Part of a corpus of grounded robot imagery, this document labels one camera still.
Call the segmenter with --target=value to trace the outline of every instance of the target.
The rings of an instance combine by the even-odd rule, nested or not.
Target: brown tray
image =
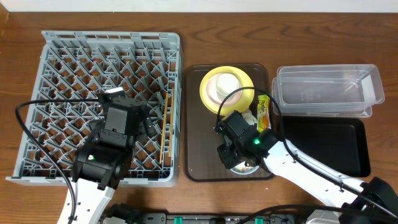
[[[195,182],[214,182],[232,180],[269,180],[273,174],[258,168],[252,174],[239,175],[222,164],[217,147],[223,144],[223,138],[216,134],[213,127],[217,115],[206,108],[199,95],[202,78],[211,69],[223,65],[195,65],[184,71],[183,109],[184,109],[184,173]],[[267,70],[259,64],[230,65],[246,72],[253,81],[254,87],[269,92]],[[258,104],[257,93],[250,105],[256,116]]]

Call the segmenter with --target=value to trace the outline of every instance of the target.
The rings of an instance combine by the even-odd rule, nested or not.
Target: wooden stick
[[[163,116],[163,128],[162,128],[162,142],[160,144],[160,160],[159,164],[162,164],[162,159],[163,159],[163,147],[164,147],[164,132],[166,130],[166,122],[167,122],[167,103],[169,100],[169,93],[166,93],[166,104],[164,105],[164,116]]]
[[[172,156],[173,108],[174,108],[174,88],[172,88],[172,109],[170,115],[169,157]]]

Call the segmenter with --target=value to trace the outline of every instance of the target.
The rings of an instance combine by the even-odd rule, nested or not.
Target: clear plastic container
[[[294,113],[363,111],[384,102],[375,65],[309,65],[277,71],[279,106]]]
[[[272,96],[279,102],[279,92],[276,85],[277,78],[272,80]],[[274,114],[278,115],[276,107],[273,106]],[[284,116],[320,116],[320,117],[342,117],[342,118],[368,118],[372,116],[372,107],[369,106],[364,110],[359,111],[340,111],[340,112],[297,112],[296,108],[281,108]]]

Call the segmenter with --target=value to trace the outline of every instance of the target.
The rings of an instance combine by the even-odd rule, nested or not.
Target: plastic dish rack
[[[123,87],[147,103],[156,135],[136,142],[129,175],[120,186],[171,187],[178,178],[182,51],[174,33],[43,31],[43,48],[32,100],[92,99]],[[174,109],[171,93],[174,88]],[[165,105],[166,93],[169,103]],[[90,134],[88,123],[103,118],[98,102],[30,105],[26,126],[70,174],[75,151]],[[163,120],[165,141],[160,163]],[[172,147],[169,148],[170,126]],[[65,185],[50,161],[24,134],[13,177],[22,185]]]

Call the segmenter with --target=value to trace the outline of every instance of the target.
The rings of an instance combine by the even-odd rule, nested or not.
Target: black tray
[[[223,138],[216,134],[213,127],[216,114],[202,103],[199,86],[202,78],[211,69],[223,65],[196,65],[184,71],[183,109],[184,109],[184,173],[195,182],[214,182],[231,180],[268,180],[273,174],[258,169],[252,174],[239,175],[225,169],[217,147],[223,144]],[[254,87],[269,91],[267,70],[259,64],[230,65],[246,72],[253,81]],[[250,105],[256,112],[258,104],[257,94]]]
[[[283,119],[287,139],[307,155],[352,177],[371,173],[362,121],[295,116]]]

